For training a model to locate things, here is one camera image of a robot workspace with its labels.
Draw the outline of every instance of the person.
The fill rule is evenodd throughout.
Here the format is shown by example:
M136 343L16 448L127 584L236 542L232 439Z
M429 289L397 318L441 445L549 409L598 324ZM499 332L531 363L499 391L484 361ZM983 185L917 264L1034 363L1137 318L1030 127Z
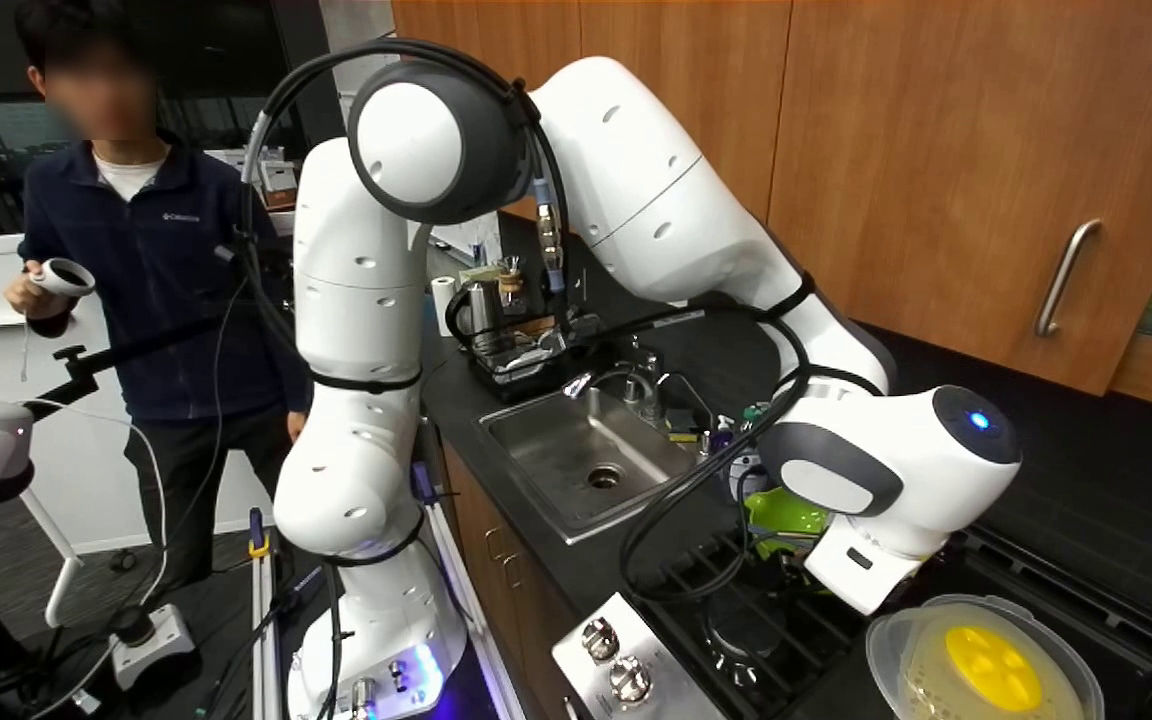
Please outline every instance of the person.
M143 29L114 0L22 0L16 37L22 76L45 97L45 136L68 142L22 176L22 270L2 299L32 332L60 337L75 303L34 289L34 270L68 256L94 277L112 346L201 329L127 353L114 367L136 423L125 456L140 478L143 523L169 542L165 596L212 571L217 488L232 448L252 461L267 493L274 488L279 461L304 429L304 363L279 343L267 312L258 315L252 270L236 250L249 189L227 165L157 127Z

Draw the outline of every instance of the stove knob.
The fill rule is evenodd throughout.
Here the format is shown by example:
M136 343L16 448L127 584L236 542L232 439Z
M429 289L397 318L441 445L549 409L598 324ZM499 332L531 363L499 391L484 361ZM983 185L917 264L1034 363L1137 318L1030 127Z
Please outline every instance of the stove knob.
M606 680L611 680L615 703L622 707L645 703L655 687L655 680L633 655L615 659Z
M580 628L580 645L596 662L606 662L618 653L618 641L602 614Z

